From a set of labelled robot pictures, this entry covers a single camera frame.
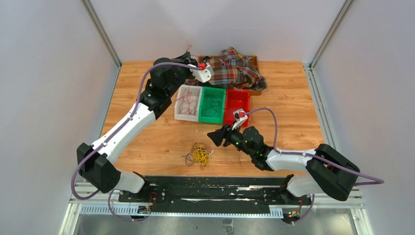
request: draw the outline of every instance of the wooden box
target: wooden box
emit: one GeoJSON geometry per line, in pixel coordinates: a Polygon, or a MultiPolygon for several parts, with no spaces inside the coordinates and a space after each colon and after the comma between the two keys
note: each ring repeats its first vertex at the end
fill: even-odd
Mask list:
{"type": "MultiPolygon", "coordinates": [[[[209,57],[220,57],[220,55],[199,55],[199,63],[201,62],[201,59],[202,58],[204,58],[205,56],[209,56],[209,57]]],[[[254,68],[254,69],[256,69],[258,72],[260,72],[259,71],[259,66],[258,66],[258,58],[257,58],[257,56],[256,55],[247,55],[247,56],[249,56],[249,57],[252,57],[252,61],[251,61],[251,63],[252,63],[252,67],[254,68]]],[[[261,95],[261,93],[262,93],[262,90],[261,91],[257,91],[257,90],[251,90],[251,89],[241,89],[241,90],[243,90],[243,91],[248,91],[251,95],[261,95]]]]}

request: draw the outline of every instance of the yellow string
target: yellow string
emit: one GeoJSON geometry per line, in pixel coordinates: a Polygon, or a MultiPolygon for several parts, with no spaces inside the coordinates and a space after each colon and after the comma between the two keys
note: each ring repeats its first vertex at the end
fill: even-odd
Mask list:
{"type": "Polygon", "coordinates": [[[193,165],[195,163],[199,163],[201,169],[208,167],[208,161],[210,156],[210,147],[204,143],[195,143],[192,147],[191,152],[188,156],[191,155],[193,159],[189,159],[188,163],[193,165]]]}

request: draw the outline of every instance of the black and white robotic arm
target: black and white robotic arm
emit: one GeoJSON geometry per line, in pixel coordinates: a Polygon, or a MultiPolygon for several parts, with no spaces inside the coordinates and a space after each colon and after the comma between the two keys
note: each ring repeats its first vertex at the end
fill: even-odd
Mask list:
{"type": "MultiPolygon", "coordinates": [[[[125,147],[171,105],[171,97],[186,79],[195,78],[206,82],[213,75],[210,65],[198,65],[196,60],[190,58],[190,52],[175,59],[158,59],[148,72],[151,78],[147,81],[144,92],[120,122],[91,145],[82,143],[78,147],[78,167],[71,183],[72,193],[76,198],[88,199],[93,196],[83,198],[74,190],[74,180],[78,172],[98,189],[97,192],[107,193],[119,189],[146,195],[143,188],[149,182],[138,173],[116,169],[114,163],[125,147]]],[[[239,131],[246,120],[244,113],[243,110],[235,111],[234,124],[224,125],[221,129],[208,133],[216,146],[220,146],[225,140],[223,146],[234,145],[238,151],[249,155],[252,163],[261,170],[308,172],[305,175],[287,176],[286,183],[281,188],[281,196],[287,203],[295,197],[322,192],[340,201],[347,199],[358,175],[361,174],[356,165],[327,144],[303,151],[268,146],[255,127],[246,128],[242,133],[239,131]]]]}

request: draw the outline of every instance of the plaid fabric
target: plaid fabric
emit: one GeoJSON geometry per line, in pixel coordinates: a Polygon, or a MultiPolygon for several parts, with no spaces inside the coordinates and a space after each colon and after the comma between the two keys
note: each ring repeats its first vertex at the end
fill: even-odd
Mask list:
{"type": "MultiPolygon", "coordinates": [[[[214,75],[209,83],[213,87],[231,89],[254,89],[263,90],[267,88],[265,78],[252,68],[252,57],[238,53],[233,47],[223,50],[220,57],[208,58],[214,75]]],[[[197,85],[196,80],[187,80],[187,85],[197,85]]]]}

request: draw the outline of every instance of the yellow cord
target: yellow cord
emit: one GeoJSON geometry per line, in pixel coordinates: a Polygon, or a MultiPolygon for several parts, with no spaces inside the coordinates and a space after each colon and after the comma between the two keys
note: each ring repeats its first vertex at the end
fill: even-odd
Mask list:
{"type": "Polygon", "coordinates": [[[184,156],[187,165],[199,163],[201,169],[208,167],[210,147],[204,143],[195,143],[190,153],[184,156]]]}

